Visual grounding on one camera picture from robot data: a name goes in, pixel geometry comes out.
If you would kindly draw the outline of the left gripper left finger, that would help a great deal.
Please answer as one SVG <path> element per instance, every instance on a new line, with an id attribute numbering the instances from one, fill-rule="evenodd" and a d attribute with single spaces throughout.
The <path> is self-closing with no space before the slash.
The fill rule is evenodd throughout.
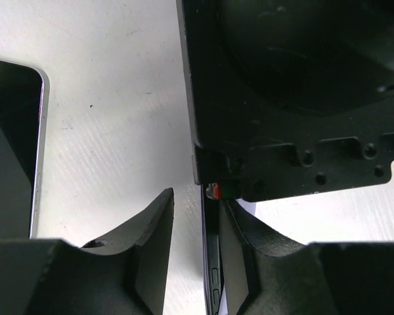
<path id="1" fill-rule="evenodd" d="M 0 314 L 161 314 L 174 192 L 108 233 L 62 240 L 0 240 Z"/>

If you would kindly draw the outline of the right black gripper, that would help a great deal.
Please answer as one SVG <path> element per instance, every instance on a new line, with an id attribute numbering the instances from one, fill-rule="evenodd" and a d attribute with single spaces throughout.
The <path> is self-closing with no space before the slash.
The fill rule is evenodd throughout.
<path id="1" fill-rule="evenodd" d="M 178 1 L 194 180 L 265 201 L 385 184 L 394 1 Z"/>

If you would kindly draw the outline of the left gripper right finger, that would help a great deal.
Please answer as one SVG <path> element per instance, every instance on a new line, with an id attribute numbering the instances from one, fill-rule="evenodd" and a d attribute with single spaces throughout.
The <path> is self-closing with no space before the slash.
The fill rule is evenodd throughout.
<path id="1" fill-rule="evenodd" d="M 222 201 L 229 314 L 394 314 L 394 242 L 303 245 Z"/>

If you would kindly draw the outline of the black cased phone with ring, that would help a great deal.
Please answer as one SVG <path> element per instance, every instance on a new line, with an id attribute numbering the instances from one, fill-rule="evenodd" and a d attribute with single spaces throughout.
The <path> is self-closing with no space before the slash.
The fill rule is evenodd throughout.
<path id="1" fill-rule="evenodd" d="M 202 244 L 206 314 L 228 314 L 219 247 L 219 202 L 201 186 Z"/>

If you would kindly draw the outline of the lilac cased phone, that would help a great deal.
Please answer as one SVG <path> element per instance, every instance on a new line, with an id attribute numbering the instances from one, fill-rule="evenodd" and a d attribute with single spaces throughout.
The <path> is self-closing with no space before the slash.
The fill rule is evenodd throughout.
<path id="1" fill-rule="evenodd" d="M 49 80 L 0 60 L 0 239 L 37 235 Z"/>

